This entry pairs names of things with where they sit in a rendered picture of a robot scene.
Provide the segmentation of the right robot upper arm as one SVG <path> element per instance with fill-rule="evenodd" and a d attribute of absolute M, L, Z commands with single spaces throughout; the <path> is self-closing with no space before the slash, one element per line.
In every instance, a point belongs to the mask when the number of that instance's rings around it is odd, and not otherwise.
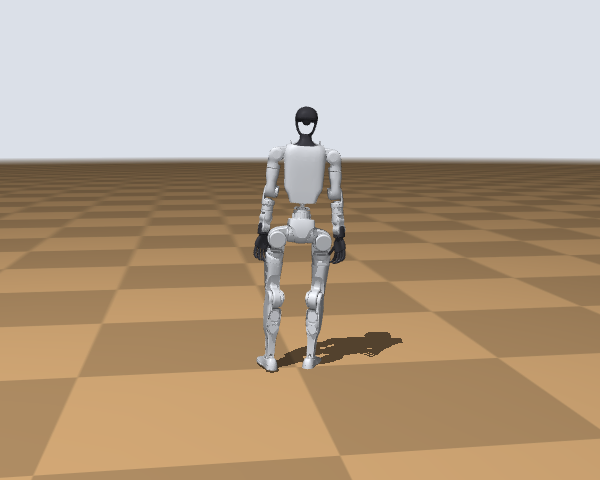
<path fill-rule="evenodd" d="M 326 162 L 330 164 L 329 181 L 330 187 L 327 188 L 328 199 L 340 200 L 341 199 L 341 180 L 342 180 L 342 168 L 341 168 L 341 156 L 338 151 L 333 149 L 325 148 Z"/>

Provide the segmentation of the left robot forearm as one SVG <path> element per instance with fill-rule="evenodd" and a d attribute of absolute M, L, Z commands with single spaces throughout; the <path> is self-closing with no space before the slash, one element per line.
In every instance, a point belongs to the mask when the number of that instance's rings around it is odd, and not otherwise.
<path fill-rule="evenodd" d="M 259 219 L 260 219 L 259 223 L 260 222 L 262 223 L 262 232 L 268 232 L 270 230 L 270 223 L 273 219 L 273 217 L 272 217 L 273 206 L 275 204 L 274 200 L 272 200 L 271 198 L 266 198 L 265 188 L 266 188 L 266 185 L 263 190 L 262 202 L 261 202 L 262 203 L 261 214 L 259 216 Z"/>

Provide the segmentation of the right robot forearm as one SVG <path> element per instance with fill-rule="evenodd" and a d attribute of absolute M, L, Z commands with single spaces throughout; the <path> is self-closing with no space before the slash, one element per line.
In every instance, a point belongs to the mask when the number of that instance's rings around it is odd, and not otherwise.
<path fill-rule="evenodd" d="M 340 187 L 341 188 L 341 187 Z M 339 228 L 344 226 L 344 213 L 343 213 L 343 192 L 341 189 L 341 199 L 340 201 L 333 201 L 330 203 L 332 209 L 332 224 L 333 224 L 333 233 L 335 235 L 339 235 Z M 344 226 L 345 228 L 345 226 Z"/>

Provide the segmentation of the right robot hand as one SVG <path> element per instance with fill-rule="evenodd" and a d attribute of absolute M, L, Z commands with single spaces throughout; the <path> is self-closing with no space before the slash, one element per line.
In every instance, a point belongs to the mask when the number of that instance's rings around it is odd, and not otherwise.
<path fill-rule="evenodd" d="M 336 264 L 336 263 L 340 263 L 345 259 L 345 249 L 346 249 L 346 245 L 345 242 L 343 240 L 343 238 L 345 237 L 345 228 L 344 226 L 341 226 L 339 228 L 339 235 L 335 235 L 333 233 L 333 237 L 335 238 L 334 241 L 334 246 L 332 247 L 332 249 L 330 250 L 330 252 L 328 253 L 328 255 L 330 256 L 332 254 L 333 251 L 335 251 L 334 253 L 334 258 L 332 259 L 332 261 L 329 261 L 329 263 L 332 264 Z M 335 262 L 334 262 L 335 261 Z"/>

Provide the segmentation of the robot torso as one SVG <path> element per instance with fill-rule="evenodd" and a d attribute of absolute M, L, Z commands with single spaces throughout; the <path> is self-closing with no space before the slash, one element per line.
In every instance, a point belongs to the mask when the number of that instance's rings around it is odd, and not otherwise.
<path fill-rule="evenodd" d="M 284 188 L 291 203 L 301 204 L 294 207 L 297 210 L 293 211 L 292 218 L 288 218 L 287 242 L 313 243 L 315 220 L 311 220 L 310 211 L 307 211 L 310 208 L 304 205 L 316 204 L 322 192 L 326 152 L 321 141 L 319 145 L 313 142 L 317 146 L 291 143 L 286 145 L 284 152 Z"/>

